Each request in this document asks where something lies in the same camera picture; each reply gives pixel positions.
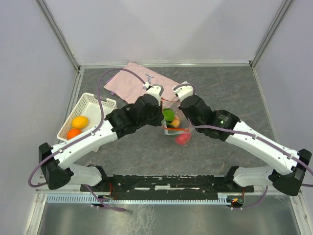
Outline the white perforated plastic basket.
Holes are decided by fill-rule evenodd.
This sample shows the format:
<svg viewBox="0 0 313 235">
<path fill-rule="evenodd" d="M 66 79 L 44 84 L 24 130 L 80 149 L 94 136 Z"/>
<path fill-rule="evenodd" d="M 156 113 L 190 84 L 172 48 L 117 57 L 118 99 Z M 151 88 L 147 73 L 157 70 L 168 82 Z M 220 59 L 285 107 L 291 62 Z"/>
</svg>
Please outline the white perforated plastic basket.
<svg viewBox="0 0 313 235">
<path fill-rule="evenodd" d="M 106 98 L 102 101 L 94 94 L 84 93 L 59 131 L 57 138 L 61 143 L 53 147 L 53 152 L 57 153 L 59 158 L 78 158 L 117 140 L 117 134 L 112 131 L 112 125 L 105 120 L 106 114 L 110 114 L 115 109 L 115 100 Z M 89 124 L 81 129 L 80 135 L 68 140 L 67 132 L 73 129 L 71 123 L 78 116 L 87 117 Z"/>
</svg>

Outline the red apple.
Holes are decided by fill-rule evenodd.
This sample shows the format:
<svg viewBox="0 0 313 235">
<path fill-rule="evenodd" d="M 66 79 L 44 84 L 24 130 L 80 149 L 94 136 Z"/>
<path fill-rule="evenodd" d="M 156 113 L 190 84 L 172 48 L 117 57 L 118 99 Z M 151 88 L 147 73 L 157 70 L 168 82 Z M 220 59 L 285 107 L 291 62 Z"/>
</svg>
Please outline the red apple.
<svg viewBox="0 0 313 235">
<path fill-rule="evenodd" d="M 190 138 L 191 138 L 190 133 L 182 133 L 175 137 L 175 142 L 179 145 L 186 145 L 189 142 Z"/>
</svg>

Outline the green apple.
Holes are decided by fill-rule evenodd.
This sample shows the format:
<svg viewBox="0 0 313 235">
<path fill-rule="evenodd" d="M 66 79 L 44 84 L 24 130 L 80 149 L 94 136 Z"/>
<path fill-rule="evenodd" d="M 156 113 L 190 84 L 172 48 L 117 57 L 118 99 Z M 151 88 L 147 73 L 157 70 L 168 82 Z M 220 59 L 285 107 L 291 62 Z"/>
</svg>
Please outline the green apple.
<svg viewBox="0 0 313 235">
<path fill-rule="evenodd" d="M 175 119 L 175 113 L 170 108 L 164 108 L 163 109 L 163 116 L 165 118 L 166 123 L 168 123 L 168 124 L 172 123 Z"/>
</svg>

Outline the peach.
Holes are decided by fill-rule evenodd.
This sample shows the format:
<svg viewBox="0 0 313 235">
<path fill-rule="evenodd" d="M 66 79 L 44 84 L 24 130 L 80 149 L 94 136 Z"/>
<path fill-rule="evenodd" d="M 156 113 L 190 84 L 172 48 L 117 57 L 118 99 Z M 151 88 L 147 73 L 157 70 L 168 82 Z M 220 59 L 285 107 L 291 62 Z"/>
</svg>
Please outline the peach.
<svg viewBox="0 0 313 235">
<path fill-rule="evenodd" d="M 180 120 L 178 118 L 174 118 L 174 120 L 170 123 L 170 125 L 174 128 L 178 128 L 180 125 Z"/>
</svg>

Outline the orange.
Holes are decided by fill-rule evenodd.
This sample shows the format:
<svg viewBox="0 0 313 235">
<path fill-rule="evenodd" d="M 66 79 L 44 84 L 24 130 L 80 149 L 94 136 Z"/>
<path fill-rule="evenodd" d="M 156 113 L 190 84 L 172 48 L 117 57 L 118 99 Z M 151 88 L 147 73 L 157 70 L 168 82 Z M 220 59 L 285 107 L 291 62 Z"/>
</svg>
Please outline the orange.
<svg viewBox="0 0 313 235">
<path fill-rule="evenodd" d="M 67 139 L 70 140 L 70 139 L 76 137 L 77 135 L 80 135 L 81 133 L 82 133 L 82 131 L 80 129 L 77 129 L 77 128 L 70 129 L 67 132 Z"/>
</svg>

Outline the clear zip top bag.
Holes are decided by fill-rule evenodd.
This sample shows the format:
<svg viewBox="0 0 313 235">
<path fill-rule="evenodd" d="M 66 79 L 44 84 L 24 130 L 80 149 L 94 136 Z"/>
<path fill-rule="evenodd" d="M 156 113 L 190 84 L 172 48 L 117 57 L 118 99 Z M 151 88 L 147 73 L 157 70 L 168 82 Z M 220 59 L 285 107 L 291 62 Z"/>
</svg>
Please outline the clear zip top bag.
<svg viewBox="0 0 313 235">
<path fill-rule="evenodd" d="M 170 124 L 166 123 L 165 118 L 163 119 L 163 122 L 162 122 L 162 128 L 163 128 L 164 134 L 168 136 L 174 142 L 175 142 L 175 137 L 177 137 L 178 135 L 182 133 L 190 133 L 192 136 L 192 131 L 193 131 L 193 128 L 191 127 L 189 121 L 187 120 L 183 112 L 179 109 L 179 105 L 180 105 L 180 102 L 178 100 L 168 100 L 168 99 L 162 98 L 162 112 L 164 108 L 170 108 L 174 111 L 175 118 L 178 118 L 180 120 L 180 125 L 178 128 L 174 128 Z"/>
</svg>

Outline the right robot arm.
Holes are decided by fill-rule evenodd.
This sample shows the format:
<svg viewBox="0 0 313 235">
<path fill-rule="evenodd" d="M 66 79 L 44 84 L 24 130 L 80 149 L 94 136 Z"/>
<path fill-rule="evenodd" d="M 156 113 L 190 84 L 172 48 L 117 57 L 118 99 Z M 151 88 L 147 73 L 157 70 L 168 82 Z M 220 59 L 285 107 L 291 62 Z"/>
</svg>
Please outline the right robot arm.
<svg viewBox="0 0 313 235">
<path fill-rule="evenodd" d="M 310 151 L 278 144 L 232 113 L 211 110 L 195 94 L 185 95 L 179 100 L 179 109 L 199 133 L 244 149 L 267 164 L 253 168 L 232 167 L 232 175 L 224 180 L 226 189 L 236 191 L 247 186 L 273 186 L 286 195 L 298 195 L 311 160 Z"/>
</svg>

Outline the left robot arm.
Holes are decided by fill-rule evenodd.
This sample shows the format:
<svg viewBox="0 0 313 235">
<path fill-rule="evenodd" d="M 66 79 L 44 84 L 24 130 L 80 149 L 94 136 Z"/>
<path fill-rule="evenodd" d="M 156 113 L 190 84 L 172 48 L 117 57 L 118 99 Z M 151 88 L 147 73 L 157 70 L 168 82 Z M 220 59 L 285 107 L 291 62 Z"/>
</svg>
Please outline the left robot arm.
<svg viewBox="0 0 313 235">
<path fill-rule="evenodd" d="M 139 128 L 160 126 L 163 121 L 162 101 L 158 94 L 144 94 L 134 104 L 128 104 L 107 114 L 93 130 L 73 139 L 50 146 L 39 146 L 40 168 L 50 190 L 59 189 L 78 174 L 73 164 L 93 149 L 135 133 Z"/>
</svg>

